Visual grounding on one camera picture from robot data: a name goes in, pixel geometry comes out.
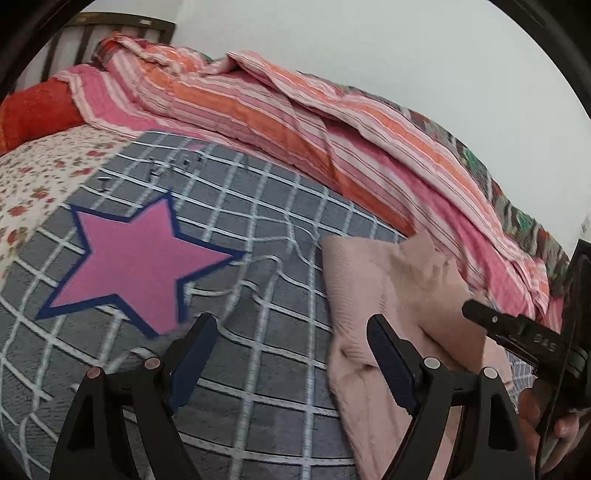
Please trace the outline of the pink knit sweater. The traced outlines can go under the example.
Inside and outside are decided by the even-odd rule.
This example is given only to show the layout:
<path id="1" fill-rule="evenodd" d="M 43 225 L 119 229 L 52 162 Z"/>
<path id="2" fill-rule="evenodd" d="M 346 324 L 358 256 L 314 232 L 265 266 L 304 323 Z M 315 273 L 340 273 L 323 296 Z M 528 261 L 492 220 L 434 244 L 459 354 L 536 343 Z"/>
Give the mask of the pink knit sweater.
<path id="1" fill-rule="evenodd" d="M 386 473 L 411 422 L 370 350 L 373 315 L 383 315 L 421 356 L 450 370 L 492 367 L 507 389 L 513 387 L 505 349 L 462 314 L 472 295 L 456 261 L 427 233 L 401 243 L 329 236 L 322 240 L 322 269 L 332 318 L 329 386 L 361 478 Z"/>

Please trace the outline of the red embroidered pillow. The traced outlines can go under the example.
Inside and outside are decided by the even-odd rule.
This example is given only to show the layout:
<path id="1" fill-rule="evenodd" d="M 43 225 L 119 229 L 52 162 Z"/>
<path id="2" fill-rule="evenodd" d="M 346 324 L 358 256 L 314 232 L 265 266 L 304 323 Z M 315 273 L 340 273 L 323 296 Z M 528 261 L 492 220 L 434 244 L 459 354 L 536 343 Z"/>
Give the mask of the red embroidered pillow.
<path id="1" fill-rule="evenodd" d="M 69 86 L 56 78 L 15 92 L 1 104 L 1 154 L 84 124 Z"/>

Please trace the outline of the pink orange striped quilt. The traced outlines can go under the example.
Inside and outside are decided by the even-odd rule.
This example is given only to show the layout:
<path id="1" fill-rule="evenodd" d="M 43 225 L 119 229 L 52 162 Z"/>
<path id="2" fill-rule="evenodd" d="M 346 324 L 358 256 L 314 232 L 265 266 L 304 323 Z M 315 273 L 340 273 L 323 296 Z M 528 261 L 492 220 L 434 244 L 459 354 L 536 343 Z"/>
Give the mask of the pink orange striped quilt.
<path id="1" fill-rule="evenodd" d="M 121 33 L 57 77 L 95 128 L 193 135 L 293 167 L 401 233 L 428 232 L 503 311 L 562 326 L 562 246 L 464 143 L 413 110 L 250 51 L 214 60 Z"/>

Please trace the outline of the grey grid star blanket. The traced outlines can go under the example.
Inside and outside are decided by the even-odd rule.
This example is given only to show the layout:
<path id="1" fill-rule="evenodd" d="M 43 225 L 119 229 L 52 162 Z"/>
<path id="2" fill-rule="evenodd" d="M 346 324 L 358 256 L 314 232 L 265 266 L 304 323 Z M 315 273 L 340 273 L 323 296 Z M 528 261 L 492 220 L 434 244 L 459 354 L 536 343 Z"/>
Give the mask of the grey grid star blanket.
<path id="1" fill-rule="evenodd" d="M 163 193 L 180 229 L 242 260 L 183 288 L 218 339 L 175 422 L 205 479 L 354 479 L 353 453 L 329 391 L 332 321 L 322 239 L 402 235 L 300 174 L 221 145 L 163 132 L 128 143 L 35 230 L 1 279 L 1 442 L 45 479 L 61 424 L 92 366 L 133 367 L 166 349 L 110 305 L 39 319 L 83 254 L 70 209 L 131 216 Z"/>

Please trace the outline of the dark wooden headboard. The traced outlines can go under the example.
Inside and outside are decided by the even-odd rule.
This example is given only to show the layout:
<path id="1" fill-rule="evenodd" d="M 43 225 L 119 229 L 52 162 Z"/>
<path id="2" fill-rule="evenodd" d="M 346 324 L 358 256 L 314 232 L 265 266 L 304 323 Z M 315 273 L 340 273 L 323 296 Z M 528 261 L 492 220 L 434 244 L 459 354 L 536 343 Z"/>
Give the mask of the dark wooden headboard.
<path id="1" fill-rule="evenodd" d="M 45 82 L 63 69 L 89 63 L 98 44 L 114 32 L 169 44 L 175 30 L 173 22 L 144 15 L 78 13 L 34 56 L 12 84 L 9 95 Z"/>

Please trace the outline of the floral bed sheet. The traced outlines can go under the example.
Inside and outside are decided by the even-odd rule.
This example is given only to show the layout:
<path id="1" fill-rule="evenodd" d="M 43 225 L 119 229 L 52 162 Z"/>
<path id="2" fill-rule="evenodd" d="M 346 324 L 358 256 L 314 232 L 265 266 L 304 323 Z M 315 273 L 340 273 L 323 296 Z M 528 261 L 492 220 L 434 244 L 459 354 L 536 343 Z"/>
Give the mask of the floral bed sheet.
<path id="1" fill-rule="evenodd" d="M 39 227 L 129 140 L 84 125 L 26 142 L 1 157 L 1 279 Z"/>

